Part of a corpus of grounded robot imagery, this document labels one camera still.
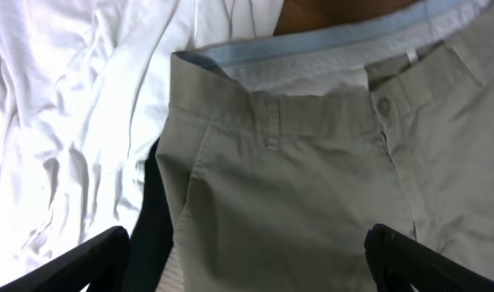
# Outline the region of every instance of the brown wooden surface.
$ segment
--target brown wooden surface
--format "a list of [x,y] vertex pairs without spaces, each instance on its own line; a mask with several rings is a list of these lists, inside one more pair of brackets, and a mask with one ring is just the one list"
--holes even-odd
[[398,11],[418,0],[285,0],[275,35],[356,23]]

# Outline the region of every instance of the belt loop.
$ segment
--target belt loop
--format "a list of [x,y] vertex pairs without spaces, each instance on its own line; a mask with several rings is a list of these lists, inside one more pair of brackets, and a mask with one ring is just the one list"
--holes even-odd
[[268,150],[277,151],[279,149],[280,134],[281,117],[279,99],[272,97],[268,99]]

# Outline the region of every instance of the white cloth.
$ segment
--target white cloth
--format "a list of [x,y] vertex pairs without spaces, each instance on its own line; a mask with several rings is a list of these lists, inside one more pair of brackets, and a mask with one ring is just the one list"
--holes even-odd
[[170,53],[273,33],[282,0],[0,1],[0,285],[138,219]]

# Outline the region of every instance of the button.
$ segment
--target button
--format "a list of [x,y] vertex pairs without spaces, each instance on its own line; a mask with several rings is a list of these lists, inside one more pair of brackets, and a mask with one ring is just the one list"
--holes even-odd
[[378,112],[383,117],[388,117],[391,112],[391,101],[387,97],[380,98],[378,101]]

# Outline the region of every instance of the waistband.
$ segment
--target waistband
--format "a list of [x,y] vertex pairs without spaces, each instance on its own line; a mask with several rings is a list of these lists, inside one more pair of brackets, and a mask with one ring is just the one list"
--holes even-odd
[[381,127],[374,102],[382,97],[405,114],[442,98],[464,78],[486,84],[494,76],[494,4],[420,63],[371,93],[373,101],[365,88],[323,97],[252,93],[224,72],[186,60],[172,56],[171,109],[274,135],[359,135]]

